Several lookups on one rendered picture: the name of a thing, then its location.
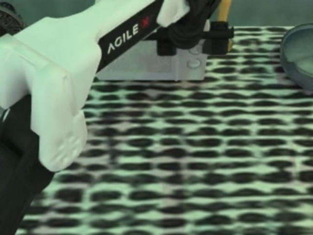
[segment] agile x logo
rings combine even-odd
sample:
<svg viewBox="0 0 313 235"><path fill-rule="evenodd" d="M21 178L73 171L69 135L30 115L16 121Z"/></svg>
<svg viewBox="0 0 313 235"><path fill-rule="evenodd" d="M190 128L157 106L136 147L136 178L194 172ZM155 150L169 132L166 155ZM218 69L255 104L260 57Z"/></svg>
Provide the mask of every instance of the agile x logo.
<svg viewBox="0 0 313 235"><path fill-rule="evenodd" d="M141 22L133 25L131 30L127 30L122 35L118 36L113 43L109 44L109 49L107 55L110 55L112 51L121 47L124 43L129 41L133 36L137 35L141 29L145 29L150 25L150 17L147 16L141 20Z"/></svg>

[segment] gray bowl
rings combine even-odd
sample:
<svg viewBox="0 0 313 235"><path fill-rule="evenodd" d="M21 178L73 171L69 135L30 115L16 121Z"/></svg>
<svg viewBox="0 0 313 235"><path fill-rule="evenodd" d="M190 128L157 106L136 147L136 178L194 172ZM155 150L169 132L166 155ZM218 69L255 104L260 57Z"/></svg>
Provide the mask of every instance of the gray bowl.
<svg viewBox="0 0 313 235"><path fill-rule="evenodd" d="M299 25L285 34L280 47L280 60L293 82L313 91L313 24Z"/></svg>

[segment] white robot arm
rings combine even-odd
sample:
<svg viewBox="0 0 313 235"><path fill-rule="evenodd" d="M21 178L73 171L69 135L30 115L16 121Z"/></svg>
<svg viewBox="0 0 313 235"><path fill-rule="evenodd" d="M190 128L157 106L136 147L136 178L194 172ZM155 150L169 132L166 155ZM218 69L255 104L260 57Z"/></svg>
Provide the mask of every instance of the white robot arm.
<svg viewBox="0 0 313 235"><path fill-rule="evenodd" d="M81 109L99 67L189 10L185 0L100 0L79 14L44 18L0 37L0 106L31 94L31 129L48 170L68 167L85 146Z"/></svg>

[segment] robotic arm link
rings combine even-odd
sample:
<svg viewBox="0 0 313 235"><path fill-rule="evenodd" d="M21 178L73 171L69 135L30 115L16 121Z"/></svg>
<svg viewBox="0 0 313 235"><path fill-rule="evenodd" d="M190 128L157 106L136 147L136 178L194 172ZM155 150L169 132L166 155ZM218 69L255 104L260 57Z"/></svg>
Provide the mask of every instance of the robotic arm link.
<svg viewBox="0 0 313 235"><path fill-rule="evenodd" d="M211 39L203 51L213 51L212 40L233 37L225 24L203 32L219 3L100 0L15 35L0 27L0 234L15 234L34 196L82 152L95 75L142 40L188 49Z"/></svg>

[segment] patterned tablecloth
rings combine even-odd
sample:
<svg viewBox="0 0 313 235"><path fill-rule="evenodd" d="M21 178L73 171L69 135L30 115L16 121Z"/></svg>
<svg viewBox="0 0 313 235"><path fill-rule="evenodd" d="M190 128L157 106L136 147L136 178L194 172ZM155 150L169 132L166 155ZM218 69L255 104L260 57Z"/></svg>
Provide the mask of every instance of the patterned tablecloth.
<svg viewBox="0 0 313 235"><path fill-rule="evenodd" d="M96 80L86 150L18 234L313 234L313 99L278 83L286 30L237 28L202 82Z"/></svg>

